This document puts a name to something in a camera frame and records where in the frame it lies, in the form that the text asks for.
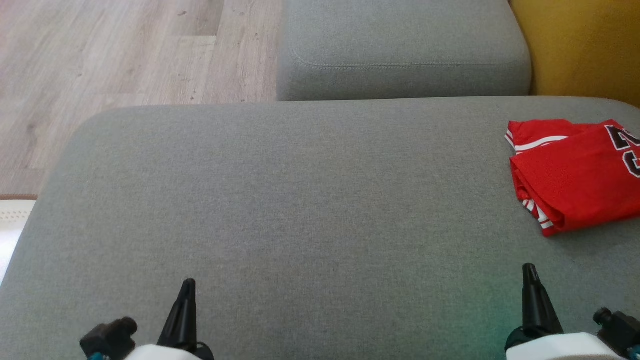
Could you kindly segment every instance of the brown edge trim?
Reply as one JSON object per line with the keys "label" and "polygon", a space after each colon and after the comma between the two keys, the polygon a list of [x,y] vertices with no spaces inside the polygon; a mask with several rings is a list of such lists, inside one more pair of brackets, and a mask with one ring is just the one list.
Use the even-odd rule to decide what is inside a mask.
{"label": "brown edge trim", "polygon": [[38,195],[28,194],[28,193],[10,193],[1,195],[0,201],[2,200],[38,200]]}

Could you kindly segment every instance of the red fabric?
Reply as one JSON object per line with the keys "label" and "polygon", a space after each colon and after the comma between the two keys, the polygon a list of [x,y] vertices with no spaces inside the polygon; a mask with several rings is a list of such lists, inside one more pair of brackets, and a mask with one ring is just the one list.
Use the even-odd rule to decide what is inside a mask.
{"label": "red fabric", "polygon": [[640,216],[640,140],[615,120],[531,120],[508,128],[516,196],[545,236]]}

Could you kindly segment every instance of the mustard yellow sofa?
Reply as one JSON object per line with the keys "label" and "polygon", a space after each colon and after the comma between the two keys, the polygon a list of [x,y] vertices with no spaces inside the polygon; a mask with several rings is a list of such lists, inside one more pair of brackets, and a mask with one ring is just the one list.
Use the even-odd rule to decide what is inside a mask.
{"label": "mustard yellow sofa", "polygon": [[640,1],[511,0],[529,46],[531,95],[640,107]]}

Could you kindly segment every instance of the gray sofa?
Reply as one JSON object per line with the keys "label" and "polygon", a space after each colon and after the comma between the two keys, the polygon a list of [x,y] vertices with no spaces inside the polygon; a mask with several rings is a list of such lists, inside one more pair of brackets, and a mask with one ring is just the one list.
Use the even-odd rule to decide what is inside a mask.
{"label": "gray sofa", "polygon": [[80,359],[96,323],[155,343],[198,281],[216,359],[500,359],[533,262],[565,331],[638,314],[640,221],[543,238],[509,120],[614,118],[603,99],[466,97],[129,108],[89,120],[0,287],[3,359]]}
{"label": "gray sofa", "polygon": [[527,95],[506,0],[285,0],[281,101]]}

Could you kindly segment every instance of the wooden floor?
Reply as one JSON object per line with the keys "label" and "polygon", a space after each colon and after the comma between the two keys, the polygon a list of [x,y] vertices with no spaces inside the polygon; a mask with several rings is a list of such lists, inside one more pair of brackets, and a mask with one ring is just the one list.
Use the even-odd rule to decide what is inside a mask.
{"label": "wooden floor", "polygon": [[274,101],[281,1],[0,0],[0,194],[98,112]]}

